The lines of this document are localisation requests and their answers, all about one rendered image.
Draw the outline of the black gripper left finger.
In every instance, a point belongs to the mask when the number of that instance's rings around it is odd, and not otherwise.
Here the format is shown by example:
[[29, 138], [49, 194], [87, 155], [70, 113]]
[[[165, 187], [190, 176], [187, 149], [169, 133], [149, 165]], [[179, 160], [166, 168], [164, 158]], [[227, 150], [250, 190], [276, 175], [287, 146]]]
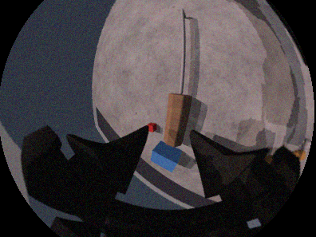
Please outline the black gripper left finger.
[[72, 134], [65, 135], [65, 138], [68, 139], [73, 154], [100, 168], [118, 192], [125, 195], [148, 134], [149, 126], [146, 125], [108, 143], [93, 142]]

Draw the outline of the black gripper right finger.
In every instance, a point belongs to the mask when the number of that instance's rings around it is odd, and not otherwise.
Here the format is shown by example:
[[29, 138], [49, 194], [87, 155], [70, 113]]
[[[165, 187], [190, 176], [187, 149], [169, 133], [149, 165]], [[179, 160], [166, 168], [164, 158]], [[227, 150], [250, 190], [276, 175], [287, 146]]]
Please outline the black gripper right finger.
[[198, 164], [205, 198], [218, 196], [223, 188], [239, 178], [252, 164], [262, 161], [270, 149], [236, 152], [197, 132], [190, 131], [190, 142]]

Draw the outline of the small red cube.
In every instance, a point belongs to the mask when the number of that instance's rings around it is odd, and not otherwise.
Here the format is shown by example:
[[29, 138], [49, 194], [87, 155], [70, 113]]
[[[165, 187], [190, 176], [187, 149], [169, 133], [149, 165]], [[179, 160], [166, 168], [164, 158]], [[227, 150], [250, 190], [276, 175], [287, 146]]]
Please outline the small red cube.
[[156, 130], [156, 123], [149, 123], [147, 126], [149, 126], [149, 132], [154, 132]]

